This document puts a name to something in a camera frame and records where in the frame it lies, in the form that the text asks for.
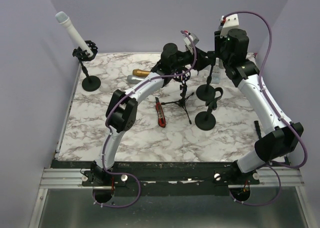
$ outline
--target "red box cutter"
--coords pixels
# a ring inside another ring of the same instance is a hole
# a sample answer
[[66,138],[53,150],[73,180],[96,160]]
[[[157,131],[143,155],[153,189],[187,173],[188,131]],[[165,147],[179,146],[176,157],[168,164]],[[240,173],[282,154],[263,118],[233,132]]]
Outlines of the red box cutter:
[[162,128],[165,128],[166,118],[165,118],[164,110],[162,109],[162,106],[158,97],[155,98],[155,109],[158,114],[158,125]]

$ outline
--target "black tripod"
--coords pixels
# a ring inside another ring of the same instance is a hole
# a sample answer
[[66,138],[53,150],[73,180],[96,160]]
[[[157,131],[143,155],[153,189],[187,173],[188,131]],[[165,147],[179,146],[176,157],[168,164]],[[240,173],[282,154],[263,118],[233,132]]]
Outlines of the black tripod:
[[[187,71],[187,69],[185,67],[181,68],[178,72],[176,72],[176,74],[181,74],[182,72],[184,71]],[[186,108],[186,102],[187,100],[189,99],[189,97],[193,96],[195,93],[192,92],[190,95],[187,95],[187,80],[190,79],[190,73],[186,73],[182,76],[179,76],[179,77],[174,77],[173,78],[175,81],[177,82],[180,82],[182,83],[180,85],[180,90],[182,91],[180,96],[181,96],[181,99],[177,100],[177,101],[170,101],[170,102],[162,102],[161,105],[168,105],[168,104],[176,104],[178,105],[179,107],[181,107],[182,109],[184,109],[186,115],[188,116],[188,119],[189,119],[189,123],[190,125],[192,124],[191,120],[190,120],[190,117],[189,117],[189,114],[188,114],[188,111],[187,111],[187,108]]]

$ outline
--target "stand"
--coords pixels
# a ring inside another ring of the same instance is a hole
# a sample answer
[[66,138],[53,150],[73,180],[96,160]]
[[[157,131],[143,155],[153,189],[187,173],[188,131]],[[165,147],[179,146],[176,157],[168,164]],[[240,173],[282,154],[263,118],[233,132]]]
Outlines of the stand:
[[82,88],[87,92],[93,92],[100,87],[101,81],[98,77],[94,75],[89,75],[88,70],[83,64],[83,62],[92,61],[98,53],[98,48],[96,44],[93,43],[91,40],[86,40],[85,42],[93,52],[93,55],[91,57],[88,57],[89,54],[86,53],[86,50],[82,50],[80,47],[78,47],[77,49],[73,50],[72,56],[78,58],[81,65],[81,69],[85,74],[85,78],[82,81]]
[[213,88],[210,83],[212,81],[212,72],[214,70],[214,66],[215,64],[211,64],[211,69],[210,69],[210,73],[209,76],[206,79],[206,84],[202,84],[200,85],[197,89],[196,89],[196,96],[201,100],[201,101],[208,101],[210,100],[212,97],[215,97],[216,92],[215,92],[215,88]]
[[[181,74],[183,71],[186,71],[187,69],[186,68],[181,68],[178,72],[176,72],[176,74]],[[174,77],[173,78],[175,81],[177,82],[180,82],[182,83],[180,85],[180,90],[182,91],[180,96],[181,96],[181,99],[177,100],[177,101],[170,101],[170,102],[162,102],[161,105],[168,105],[168,104],[176,104],[178,105],[179,107],[181,107],[182,109],[184,109],[186,115],[188,116],[188,119],[189,119],[189,124],[191,125],[192,122],[190,120],[190,117],[189,117],[189,114],[188,114],[188,111],[187,111],[187,108],[186,108],[186,102],[187,100],[193,96],[195,93],[192,92],[190,95],[188,95],[186,97],[186,94],[187,94],[187,89],[188,89],[188,86],[187,86],[187,80],[190,79],[190,73],[187,73],[185,75],[182,75],[180,77]]]
[[221,87],[217,87],[216,89],[214,89],[214,94],[216,94],[216,91],[220,92],[221,95],[217,98],[213,96],[209,101],[205,103],[205,106],[208,107],[208,110],[199,112],[195,116],[194,123],[200,130],[210,131],[216,125],[216,118],[211,113],[218,108],[217,101],[219,101],[224,94],[224,91]]

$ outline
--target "wall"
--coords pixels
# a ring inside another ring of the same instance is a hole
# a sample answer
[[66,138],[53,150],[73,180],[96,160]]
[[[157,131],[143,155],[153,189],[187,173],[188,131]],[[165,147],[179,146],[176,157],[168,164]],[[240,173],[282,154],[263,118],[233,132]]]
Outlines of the wall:
[[[314,214],[320,214],[319,175],[319,0],[288,0],[272,27],[273,41],[265,67],[265,83],[275,100],[294,122],[304,126],[303,140],[308,162],[301,168]],[[267,39],[258,53],[266,53]],[[290,155],[294,164],[302,161],[301,146]]]
[[[85,40],[100,52],[161,52],[168,42],[183,45],[180,30],[200,38],[199,48],[213,50],[221,15],[251,10],[274,24],[287,0],[51,0],[70,16]],[[241,27],[257,52],[267,29],[256,17],[241,15]]]
[[0,223],[26,228],[75,80],[50,0],[0,0]]

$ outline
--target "marble table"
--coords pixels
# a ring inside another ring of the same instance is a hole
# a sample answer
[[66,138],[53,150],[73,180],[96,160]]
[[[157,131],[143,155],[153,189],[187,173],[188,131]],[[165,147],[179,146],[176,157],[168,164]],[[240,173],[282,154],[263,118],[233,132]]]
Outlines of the marble table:
[[[253,54],[248,58],[255,62]],[[159,53],[99,53],[93,61],[85,62],[89,74],[101,79],[101,86],[94,92],[83,90],[81,82],[85,76],[81,72],[60,146],[59,161],[93,161],[99,157],[107,134],[105,114],[113,92],[134,86],[127,83],[127,75],[131,75],[133,69],[150,70],[159,59]],[[187,95],[206,83],[208,73],[206,70],[199,75],[196,71],[191,72]],[[158,126],[155,97],[160,102],[178,100],[179,85],[172,80],[138,106],[136,122],[124,135],[116,161],[232,162],[254,149],[258,139],[254,121],[258,117],[224,70],[220,84],[213,84],[224,90],[218,109],[213,112],[216,118],[213,130],[202,131],[194,123],[197,113],[207,110],[196,95],[186,103],[192,124],[182,108],[168,104],[162,107],[167,126]]]

